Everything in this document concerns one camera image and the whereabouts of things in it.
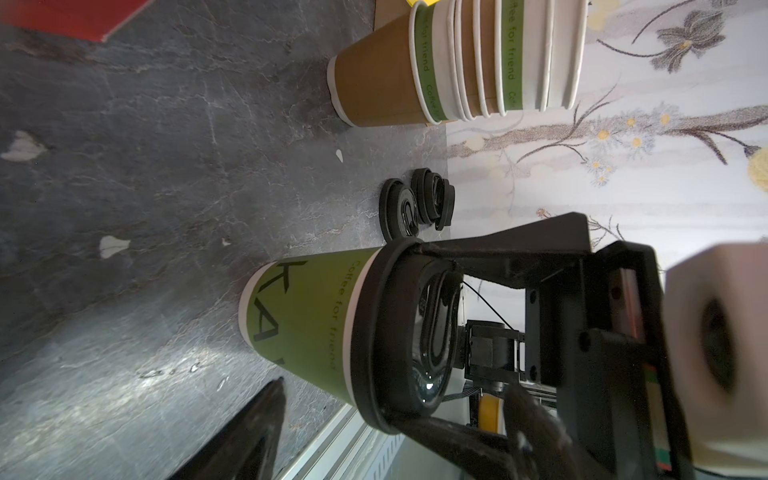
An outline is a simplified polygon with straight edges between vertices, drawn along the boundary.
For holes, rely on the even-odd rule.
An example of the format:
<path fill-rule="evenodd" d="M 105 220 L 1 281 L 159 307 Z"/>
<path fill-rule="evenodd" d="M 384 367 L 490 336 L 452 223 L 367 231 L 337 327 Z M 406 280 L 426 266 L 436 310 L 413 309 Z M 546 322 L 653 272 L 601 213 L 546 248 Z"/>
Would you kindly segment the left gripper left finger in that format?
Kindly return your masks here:
<path fill-rule="evenodd" d="M 286 411 L 284 380 L 266 384 L 173 479 L 271 479 Z"/>

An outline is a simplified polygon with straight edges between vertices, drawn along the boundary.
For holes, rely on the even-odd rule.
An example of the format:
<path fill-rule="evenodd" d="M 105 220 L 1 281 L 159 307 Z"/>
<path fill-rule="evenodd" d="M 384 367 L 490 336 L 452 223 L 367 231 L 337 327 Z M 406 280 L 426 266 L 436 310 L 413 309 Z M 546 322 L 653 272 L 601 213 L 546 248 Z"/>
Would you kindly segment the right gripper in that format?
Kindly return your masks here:
<path fill-rule="evenodd" d="M 592 253 L 587 216 L 571 212 L 493 234 L 421 243 L 415 252 L 467 275 L 525 288 L 529 378 L 556 391 L 557 413 L 589 477 L 692 479 L 674 392 L 654 250 L 614 242 Z M 527 479 L 503 435 L 433 417 L 394 416 L 400 433 L 474 479 Z"/>

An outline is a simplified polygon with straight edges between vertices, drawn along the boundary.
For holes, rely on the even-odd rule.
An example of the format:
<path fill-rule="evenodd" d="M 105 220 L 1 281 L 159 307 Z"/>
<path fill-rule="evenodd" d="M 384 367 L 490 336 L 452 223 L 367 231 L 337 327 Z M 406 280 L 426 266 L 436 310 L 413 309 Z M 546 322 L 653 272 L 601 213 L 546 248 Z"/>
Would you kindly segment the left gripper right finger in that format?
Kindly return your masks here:
<path fill-rule="evenodd" d="M 606 478 L 606 469 L 519 383 L 506 387 L 503 413 L 515 479 Z"/>

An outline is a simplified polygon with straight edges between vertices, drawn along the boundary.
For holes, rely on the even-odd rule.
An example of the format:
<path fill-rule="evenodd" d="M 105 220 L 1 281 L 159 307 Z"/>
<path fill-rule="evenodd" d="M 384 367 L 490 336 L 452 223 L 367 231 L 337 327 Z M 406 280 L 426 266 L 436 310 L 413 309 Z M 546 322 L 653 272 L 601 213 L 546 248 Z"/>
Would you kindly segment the black cup lid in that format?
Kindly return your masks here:
<path fill-rule="evenodd" d="M 386 434 L 397 419 L 437 409 L 458 349 L 463 274 L 419 246 L 401 239 L 377 251 L 353 317 L 352 395 L 365 422 Z"/>

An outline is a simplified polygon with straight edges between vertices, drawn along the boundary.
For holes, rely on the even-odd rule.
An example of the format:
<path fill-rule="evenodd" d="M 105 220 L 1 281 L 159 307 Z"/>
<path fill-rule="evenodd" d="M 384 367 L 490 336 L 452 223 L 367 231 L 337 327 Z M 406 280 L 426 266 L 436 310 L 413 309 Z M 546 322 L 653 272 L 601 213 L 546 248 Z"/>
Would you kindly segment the green paper coffee cup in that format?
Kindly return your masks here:
<path fill-rule="evenodd" d="M 352 333 L 378 248 L 267 263 L 248 280 L 238 327 L 264 359 L 355 406 Z"/>

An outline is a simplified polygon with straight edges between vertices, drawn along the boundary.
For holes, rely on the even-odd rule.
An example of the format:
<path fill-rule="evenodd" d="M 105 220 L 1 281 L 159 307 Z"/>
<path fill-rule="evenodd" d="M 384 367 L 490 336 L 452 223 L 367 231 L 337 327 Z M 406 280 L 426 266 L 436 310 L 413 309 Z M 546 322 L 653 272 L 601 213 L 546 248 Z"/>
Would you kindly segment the stack of black lids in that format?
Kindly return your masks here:
<path fill-rule="evenodd" d="M 429 168 L 413 171 L 410 181 L 419 224 L 434 226 L 437 231 L 449 227 L 452 222 L 456 191 L 447 178 Z"/>

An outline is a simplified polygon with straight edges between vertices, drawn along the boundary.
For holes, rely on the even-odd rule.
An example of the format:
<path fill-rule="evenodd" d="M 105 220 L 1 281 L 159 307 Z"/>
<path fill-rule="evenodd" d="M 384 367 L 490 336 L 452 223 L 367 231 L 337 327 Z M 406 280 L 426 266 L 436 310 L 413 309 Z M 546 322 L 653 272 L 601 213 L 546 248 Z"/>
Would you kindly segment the single black lid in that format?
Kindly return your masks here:
<path fill-rule="evenodd" d="M 401 180 L 385 181 L 379 196 L 379 222 L 386 243 L 419 234 L 414 193 Z"/>

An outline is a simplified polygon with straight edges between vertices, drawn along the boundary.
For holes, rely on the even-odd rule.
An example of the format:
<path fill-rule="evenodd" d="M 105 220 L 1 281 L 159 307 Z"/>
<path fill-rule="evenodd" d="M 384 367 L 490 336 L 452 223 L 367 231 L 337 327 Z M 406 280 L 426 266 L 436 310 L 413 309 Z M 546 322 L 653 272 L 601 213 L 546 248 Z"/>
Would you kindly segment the stack of paper cups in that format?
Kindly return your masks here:
<path fill-rule="evenodd" d="M 352 127 L 570 109 L 588 7 L 586 1 L 417 1 L 330 59 L 332 104 Z"/>

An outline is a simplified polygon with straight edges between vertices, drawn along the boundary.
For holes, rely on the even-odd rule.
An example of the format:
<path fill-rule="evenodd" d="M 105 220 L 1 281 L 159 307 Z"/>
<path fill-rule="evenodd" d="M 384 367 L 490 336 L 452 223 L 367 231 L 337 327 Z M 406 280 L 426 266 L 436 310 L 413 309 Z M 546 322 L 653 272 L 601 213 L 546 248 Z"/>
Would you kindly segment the red white paper bag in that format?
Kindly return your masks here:
<path fill-rule="evenodd" d="M 103 43 L 151 3 L 151 0 L 9 0 L 1 2 L 1 23 Z"/>

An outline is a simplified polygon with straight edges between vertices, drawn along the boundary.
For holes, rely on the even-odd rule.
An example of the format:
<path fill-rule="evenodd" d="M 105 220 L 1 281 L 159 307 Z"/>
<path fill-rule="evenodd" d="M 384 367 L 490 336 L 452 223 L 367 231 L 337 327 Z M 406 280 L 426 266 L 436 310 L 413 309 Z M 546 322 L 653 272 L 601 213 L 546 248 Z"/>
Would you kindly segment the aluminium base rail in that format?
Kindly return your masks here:
<path fill-rule="evenodd" d="M 405 436 L 369 426 L 344 405 L 277 479 L 381 480 L 388 474 Z"/>

